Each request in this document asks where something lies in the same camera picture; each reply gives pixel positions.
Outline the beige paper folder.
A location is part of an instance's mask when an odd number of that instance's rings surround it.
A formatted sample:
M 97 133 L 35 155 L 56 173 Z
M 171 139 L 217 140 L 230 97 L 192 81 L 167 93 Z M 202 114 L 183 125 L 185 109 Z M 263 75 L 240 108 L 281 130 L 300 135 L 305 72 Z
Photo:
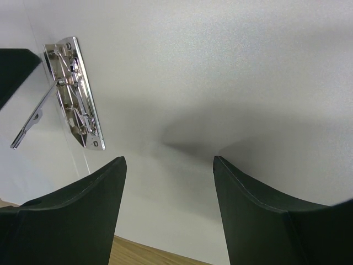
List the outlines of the beige paper folder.
M 4 207 L 8 207 L 8 206 L 18 207 L 19 205 L 0 199 L 0 208 L 4 208 Z

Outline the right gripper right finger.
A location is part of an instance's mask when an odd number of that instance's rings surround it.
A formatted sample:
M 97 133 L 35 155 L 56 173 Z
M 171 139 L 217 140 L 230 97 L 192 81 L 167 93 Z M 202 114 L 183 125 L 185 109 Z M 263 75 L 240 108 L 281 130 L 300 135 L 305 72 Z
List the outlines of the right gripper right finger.
M 352 201 L 287 195 L 221 156 L 213 175 L 231 264 L 351 264 Z

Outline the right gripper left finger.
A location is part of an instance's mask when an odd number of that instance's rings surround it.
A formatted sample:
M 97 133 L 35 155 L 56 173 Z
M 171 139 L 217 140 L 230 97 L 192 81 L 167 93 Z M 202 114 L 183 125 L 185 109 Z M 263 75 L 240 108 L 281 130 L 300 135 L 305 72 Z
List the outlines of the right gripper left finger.
M 1 264 L 108 264 L 127 165 L 94 173 L 21 206 L 1 208 Z

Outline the metal folder clip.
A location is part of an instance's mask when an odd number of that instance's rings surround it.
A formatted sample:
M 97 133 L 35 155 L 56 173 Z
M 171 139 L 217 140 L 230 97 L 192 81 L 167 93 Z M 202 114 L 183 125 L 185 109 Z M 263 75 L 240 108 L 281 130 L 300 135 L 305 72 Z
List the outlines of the metal folder clip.
M 43 49 L 52 85 L 10 147 L 18 148 L 30 128 L 42 118 L 45 102 L 52 94 L 56 94 L 69 130 L 79 144 L 94 151 L 105 150 L 103 133 L 78 39 L 70 36 L 55 44 L 44 44 Z

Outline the white paper sheet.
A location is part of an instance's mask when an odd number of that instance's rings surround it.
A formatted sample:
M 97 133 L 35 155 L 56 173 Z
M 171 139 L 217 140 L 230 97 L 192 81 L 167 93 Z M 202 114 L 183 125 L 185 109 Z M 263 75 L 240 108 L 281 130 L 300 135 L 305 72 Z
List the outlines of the white paper sheet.
M 40 65 L 1 110 L 1 201 L 23 204 L 124 156 L 115 233 L 228 264 L 220 155 L 324 205 L 352 198 L 351 1 L 2 1 L 1 47 L 78 39 L 104 151 L 71 135 Z

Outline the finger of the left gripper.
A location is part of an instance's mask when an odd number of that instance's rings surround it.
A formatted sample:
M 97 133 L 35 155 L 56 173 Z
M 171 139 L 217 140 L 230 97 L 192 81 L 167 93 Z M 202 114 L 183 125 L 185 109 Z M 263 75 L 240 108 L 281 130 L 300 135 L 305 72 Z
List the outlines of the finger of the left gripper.
M 40 63 L 28 49 L 1 48 L 1 109 Z

